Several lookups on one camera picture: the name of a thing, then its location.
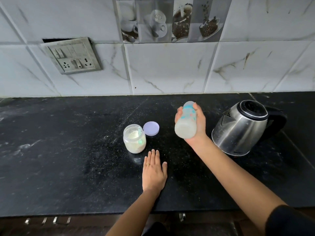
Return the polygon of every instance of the white marble tile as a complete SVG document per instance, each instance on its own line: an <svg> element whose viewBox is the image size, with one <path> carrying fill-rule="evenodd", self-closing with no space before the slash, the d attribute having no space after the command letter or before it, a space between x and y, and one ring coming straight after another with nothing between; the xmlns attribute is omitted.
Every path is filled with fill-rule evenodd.
<svg viewBox="0 0 315 236"><path fill-rule="evenodd" d="M118 43L113 0L0 0L27 42L43 38L90 37Z"/></svg>
<svg viewBox="0 0 315 236"><path fill-rule="evenodd" d="M96 44L103 70L71 75L60 74L39 46L30 49L62 96L132 94L123 44Z"/></svg>
<svg viewBox="0 0 315 236"><path fill-rule="evenodd" d="M201 93L217 43L125 44L134 94Z"/></svg>
<svg viewBox="0 0 315 236"><path fill-rule="evenodd" d="M310 41L219 42L205 92L270 92Z"/></svg>
<svg viewBox="0 0 315 236"><path fill-rule="evenodd" d="M315 41L286 74L275 91L315 90Z"/></svg>
<svg viewBox="0 0 315 236"><path fill-rule="evenodd" d="M6 18L3 16L0 10L0 42L20 43L20 39L15 34Z"/></svg>
<svg viewBox="0 0 315 236"><path fill-rule="evenodd" d="M315 0L232 0L221 41L314 40Z"/></svg>
<svg viewBox="0 0 315 236"><path fill-rule="evenodd" d="M0 97L59 96L26 48L0 46Z"/></svg>

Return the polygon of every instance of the kettle handle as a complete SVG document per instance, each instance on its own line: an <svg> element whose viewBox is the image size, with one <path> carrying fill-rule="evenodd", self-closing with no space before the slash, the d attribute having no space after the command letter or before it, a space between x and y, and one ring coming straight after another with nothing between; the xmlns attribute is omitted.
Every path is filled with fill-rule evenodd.
<svg viewBox="0 0 315 236"><path fill-rule="evenodd" d="M262 134L262 137L259 139L259 142L275 135L285 126L287 122L287 116L282 112L282 110L268 106L265 106L265 108L269 114L267 125L270 122L270 120L273 120L273 122L270 124L270 126L268 126L265 129L264 133Z"/></svg>

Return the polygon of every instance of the person's left hand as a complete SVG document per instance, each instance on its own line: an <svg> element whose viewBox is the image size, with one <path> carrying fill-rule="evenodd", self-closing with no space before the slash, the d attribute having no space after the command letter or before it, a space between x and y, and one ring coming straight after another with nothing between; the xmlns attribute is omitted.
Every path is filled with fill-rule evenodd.
<svg viewBox="0 0 315 236"><path fill-rule="evenodd" d="M158 197L161 190L165 186L167 179L167 163L163 162L162 168L160 163L160 153L154 149L149 151L148 156L144 158L142 172L142 188L143 192L152 190Z"/></svg>

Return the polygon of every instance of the tiled wall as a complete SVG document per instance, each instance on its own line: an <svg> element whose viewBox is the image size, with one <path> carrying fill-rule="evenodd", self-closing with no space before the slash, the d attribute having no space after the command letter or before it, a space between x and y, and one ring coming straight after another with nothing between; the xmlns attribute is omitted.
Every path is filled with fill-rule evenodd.
<svg viewBox="0 0 315 236"><path fill-rule="evenodd" d="M192 9L183 38L181 5ZM165 28L153 38L146 17L156 9ZM217 21L207 37L204 16ZM103 70L61 75L42 39L79 37ZM0 63L0 97L311 91L315 0L0 0Z"/></svg>

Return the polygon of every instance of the black sleeve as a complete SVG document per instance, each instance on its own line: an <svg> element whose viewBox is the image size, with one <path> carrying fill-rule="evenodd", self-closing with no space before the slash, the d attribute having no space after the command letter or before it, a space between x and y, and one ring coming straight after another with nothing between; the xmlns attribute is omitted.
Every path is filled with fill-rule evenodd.
<svg viewBox="0 0 315 236"><path fill-rule="evenodd" d="M315 235L315 221L289 207L278 206L266 222L266 236Z"/></svg>

